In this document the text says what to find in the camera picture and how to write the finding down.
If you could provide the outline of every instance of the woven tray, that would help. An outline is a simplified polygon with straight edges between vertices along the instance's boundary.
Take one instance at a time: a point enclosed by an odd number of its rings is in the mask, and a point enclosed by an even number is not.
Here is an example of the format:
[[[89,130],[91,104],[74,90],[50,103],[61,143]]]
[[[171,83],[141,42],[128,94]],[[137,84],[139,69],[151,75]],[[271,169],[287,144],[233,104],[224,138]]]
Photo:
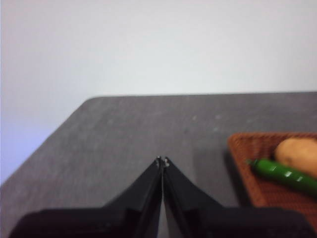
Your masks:
[[[236,133],[229,137],[228,145],[254,206],[282,207],[301,212],[317,231],[316,200],[254,175],[245,163],[245,159],[272,156],[278,144],[289,137],[317,139],[317,133]]]

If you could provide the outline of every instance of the gray table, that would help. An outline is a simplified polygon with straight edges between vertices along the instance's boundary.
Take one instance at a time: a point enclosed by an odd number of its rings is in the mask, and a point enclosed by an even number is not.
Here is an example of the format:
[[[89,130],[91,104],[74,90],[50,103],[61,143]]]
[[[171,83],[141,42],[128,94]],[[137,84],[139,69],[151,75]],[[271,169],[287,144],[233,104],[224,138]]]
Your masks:
[[[2,185],[1,237],[27,212],[104,205],[157,155],[239,206],[225,154],[241,131],[317,131],[317,93],[89,99]],[[159,237],[167,237],[162,212]]]

